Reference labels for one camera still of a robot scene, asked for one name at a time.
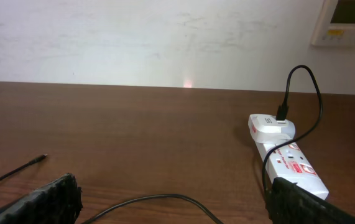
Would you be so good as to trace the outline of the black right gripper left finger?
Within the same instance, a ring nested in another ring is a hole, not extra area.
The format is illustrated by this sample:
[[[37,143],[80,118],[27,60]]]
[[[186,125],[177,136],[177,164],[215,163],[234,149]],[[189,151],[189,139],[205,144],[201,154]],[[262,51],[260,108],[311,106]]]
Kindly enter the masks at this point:
[[[83,208],[81,187],[71,173],[0,208],[0,224],[75,223]]]

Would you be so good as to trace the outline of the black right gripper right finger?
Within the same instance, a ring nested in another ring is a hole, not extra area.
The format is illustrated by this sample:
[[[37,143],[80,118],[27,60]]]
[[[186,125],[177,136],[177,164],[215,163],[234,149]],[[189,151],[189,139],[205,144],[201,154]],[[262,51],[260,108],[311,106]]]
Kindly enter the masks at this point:
[[[265,207],[273,224],[355,224],[355,217],[277,177],[265,194]]]

